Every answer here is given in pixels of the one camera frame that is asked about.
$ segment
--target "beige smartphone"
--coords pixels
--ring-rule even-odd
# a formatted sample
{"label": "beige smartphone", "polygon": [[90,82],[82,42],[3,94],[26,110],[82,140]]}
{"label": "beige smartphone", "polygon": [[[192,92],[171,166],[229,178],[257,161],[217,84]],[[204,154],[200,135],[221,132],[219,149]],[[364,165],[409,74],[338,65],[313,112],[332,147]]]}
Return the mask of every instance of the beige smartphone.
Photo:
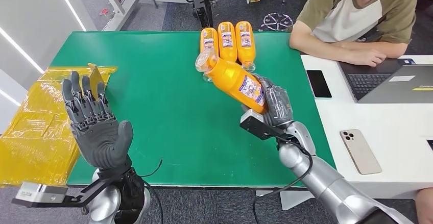
{"label": "beige smartphone", "polygon": [[360,130],[346,130],[340,132],[341,138],[349,151],[356,169],[361,175],[382,172],[379,162],[367,144]]}

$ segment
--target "black smartphone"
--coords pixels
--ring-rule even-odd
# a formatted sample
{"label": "black smartphone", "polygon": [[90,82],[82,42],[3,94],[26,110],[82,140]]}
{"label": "black smartphone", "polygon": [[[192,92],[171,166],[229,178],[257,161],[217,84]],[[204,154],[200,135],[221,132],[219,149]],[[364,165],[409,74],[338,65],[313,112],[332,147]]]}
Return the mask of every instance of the black smartphone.
{"label": "black smartphone", "polygon": [[310,80],[311,89],[317,98],[332,98],[325,77],[320,70],[307,70],[308,79]]}

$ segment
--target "orange bottle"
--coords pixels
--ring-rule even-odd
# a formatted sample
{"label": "orange bottle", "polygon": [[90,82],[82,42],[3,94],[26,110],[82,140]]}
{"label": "orange bottle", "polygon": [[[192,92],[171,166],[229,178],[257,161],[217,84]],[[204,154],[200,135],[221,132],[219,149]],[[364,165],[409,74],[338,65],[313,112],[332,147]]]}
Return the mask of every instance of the orange bottle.
{"label": "orange bottle", "polygon": [[236,24],[236,45],[242,68],[248,72],[253,72],[256,69],[254,64],[256,46],[254,44],[253,28],[249,22],[240,21]]}
{"label": "orange bottle", "polygon": [[218,33],[214,28],[205,28],[200,33],[200,52],[205,49],[213,49],[218,55]]}
{"label": "orange bottle", "polygon": [[225,21],[218,25],[218,42],[220,43],[220,57],[228,62],[236,62],[236,36],[231,22]]}
{"label": "orange bottle", "polygon": [[260,82],[236,64],[219,58],[213,52],[200,53],[196,60],[215,86],[258,113],[264,113],[264,93]]}

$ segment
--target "green tabletop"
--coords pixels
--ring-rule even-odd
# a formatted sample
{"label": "green tabletop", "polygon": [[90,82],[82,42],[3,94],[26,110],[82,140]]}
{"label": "green tabletop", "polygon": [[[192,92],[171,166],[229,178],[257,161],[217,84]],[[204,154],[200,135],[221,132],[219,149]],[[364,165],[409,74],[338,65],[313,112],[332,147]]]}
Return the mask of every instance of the green tabletop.
{"label": "green tabletop", "polygon": [[[256,72],[287,89],[294,118],[309,129],[317,154],[335,167],[298,51],[287,33],[255,33]],[[54,66],[118,66],[107,97],[119,120],[130,120],[129,149],[140,175],[169,186],[277,187],[295,177],[278,159],[274,139],[239,127],[239,102],[202,80],[194,63],[199,32],[77,32]],[[68,184],[89,184],[94,168],[79,158]]]}

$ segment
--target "gray robotic hand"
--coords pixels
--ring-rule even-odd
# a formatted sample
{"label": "gray robotic hand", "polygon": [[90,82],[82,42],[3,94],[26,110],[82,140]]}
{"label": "gray robotic hand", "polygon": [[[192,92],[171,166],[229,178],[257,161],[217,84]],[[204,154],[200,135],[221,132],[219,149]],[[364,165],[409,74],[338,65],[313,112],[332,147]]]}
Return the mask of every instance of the gray robotic hand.
{"label": "gray robotic hand", "polygon": [[264,122],[269,126],[280,127],[293,121],[287,91],[266,77],[255,73],[253,75],[259,80],[268,105],[268,110],[263,114]]}
{"label": "gray robotic hand", "polygon": [[84,159],[101,170],[117,168],[125,163],[133,131],[129,121],[119,123],[105,96],[104,83],[98,84],[98,100],[90,89],[89,76],[76,71],[62,81],[62,95],[71,119],[70,128]]}

